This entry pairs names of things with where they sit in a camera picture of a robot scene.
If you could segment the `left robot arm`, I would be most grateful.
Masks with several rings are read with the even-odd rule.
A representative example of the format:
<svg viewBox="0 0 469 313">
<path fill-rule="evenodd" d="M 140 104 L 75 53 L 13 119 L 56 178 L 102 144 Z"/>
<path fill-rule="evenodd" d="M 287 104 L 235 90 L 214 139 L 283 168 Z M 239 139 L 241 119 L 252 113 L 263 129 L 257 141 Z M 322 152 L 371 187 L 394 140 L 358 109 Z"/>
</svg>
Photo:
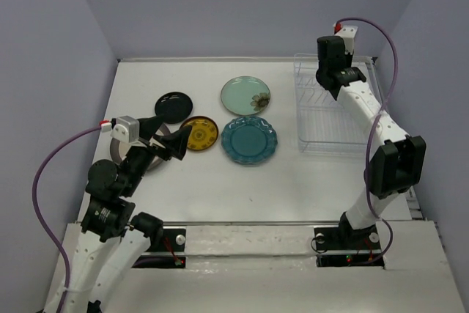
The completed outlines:
<svg viewBox="0 0 469 313">
<path fill-rule="evenodd" d="M 96 127 L 69 138 L 56 148 L 88 133 L 110 133 L 113 139 L 130 145 L 120 163 L 102 159 L 92 164 L 85 191 L 89 204 L 81 220 L 81 231 L 71 255 L 52 233 L 42 215 L 43 229 L 62 255 L 65 274 L 44 312 L 104 312 L 125 274 L 146 251 L 162 242 L 163 221 L 148 213 L 135 214 L 129 202 L 150 164 L 158 158 L 182 160 L 191 126 L 168 135 L 158 135 L 162 117 L 134 119 L 129 116 L 103 120 Z"/>
</svg>

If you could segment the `amber patterned plate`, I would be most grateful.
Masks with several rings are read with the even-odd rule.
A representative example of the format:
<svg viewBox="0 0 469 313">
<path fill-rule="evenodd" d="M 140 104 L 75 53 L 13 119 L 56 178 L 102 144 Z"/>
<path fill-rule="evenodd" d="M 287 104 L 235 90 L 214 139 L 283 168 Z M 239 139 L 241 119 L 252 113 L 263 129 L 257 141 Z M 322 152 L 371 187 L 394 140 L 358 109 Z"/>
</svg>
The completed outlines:
<svg viewBox="0 0 469 313">
<path fill-rule="evenodd" d="M 219 129 L 213 119 L 205 116 L 194 116 L 182 123 L 184 128 L 191 126 L 191 134 L 188 139 L 187 148 L 193 152 L 205 151 L 213 146 L 218 140 Z"/>
</svg>

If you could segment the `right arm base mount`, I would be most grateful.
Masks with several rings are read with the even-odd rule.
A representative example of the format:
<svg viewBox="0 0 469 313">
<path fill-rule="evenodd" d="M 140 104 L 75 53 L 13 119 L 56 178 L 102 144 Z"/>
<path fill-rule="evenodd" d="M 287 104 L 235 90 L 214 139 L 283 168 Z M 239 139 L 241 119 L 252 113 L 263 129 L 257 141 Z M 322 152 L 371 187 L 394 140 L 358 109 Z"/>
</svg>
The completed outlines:
<svg viewBox="0 0 469 313">
<path fill-rule="evenodd" d="M 338 226 L 315 227 L 310 242 L 320 268 L 384 266 L 383 259 L 374 261 L 382 251 L 377 227 L 343 234 Z"/>
</svg>

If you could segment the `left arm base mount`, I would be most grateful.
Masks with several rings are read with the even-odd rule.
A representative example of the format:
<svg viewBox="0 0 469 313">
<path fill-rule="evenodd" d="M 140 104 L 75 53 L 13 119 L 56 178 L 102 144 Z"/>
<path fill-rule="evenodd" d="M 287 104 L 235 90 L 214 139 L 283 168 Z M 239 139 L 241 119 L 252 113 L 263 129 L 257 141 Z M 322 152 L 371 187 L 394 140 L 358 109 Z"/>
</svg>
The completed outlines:
<svg viewBox="0 0 469 313">
<path fill-rule="evenodd" d="M 138 269 L 184 269 L 186 228 L 165 227 L 160 242 L 152 244 L 135 262 Z"/>
</svg>

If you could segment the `black round plate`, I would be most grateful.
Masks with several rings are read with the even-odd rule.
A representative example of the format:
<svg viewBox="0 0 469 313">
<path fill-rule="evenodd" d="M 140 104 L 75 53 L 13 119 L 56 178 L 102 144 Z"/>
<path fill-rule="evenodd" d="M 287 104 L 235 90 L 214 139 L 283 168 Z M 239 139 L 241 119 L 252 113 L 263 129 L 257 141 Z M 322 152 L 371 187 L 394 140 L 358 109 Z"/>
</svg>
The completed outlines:
<svg viewBox="0 0 469 313">
<path fill-rule="evenodd" d="M 183 122 L 191 115 L 193 102 L 183 92 L 169 92 L 157 100 L 154 111 L 164 123 L 173 125 Z"/>
</svg>

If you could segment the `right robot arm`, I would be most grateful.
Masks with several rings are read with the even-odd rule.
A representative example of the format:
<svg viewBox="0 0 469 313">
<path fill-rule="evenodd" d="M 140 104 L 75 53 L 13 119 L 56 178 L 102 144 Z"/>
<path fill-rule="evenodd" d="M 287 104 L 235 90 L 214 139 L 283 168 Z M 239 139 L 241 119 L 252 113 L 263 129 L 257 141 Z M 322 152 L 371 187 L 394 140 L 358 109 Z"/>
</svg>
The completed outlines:
<svg viewBox="0 0 469 313">
<path fill-rule="evenodd" d="M 316 80 L 349 112 L 367 134 L 365 188 L 340 218 L 335 238 L 355 248 L 398 195 L 421 179 L 426 142 L 399 127 L 374 96 L 366 76 L 352 66 L 343 37 L 324 36 L 317 41 Z"/>
</svg>

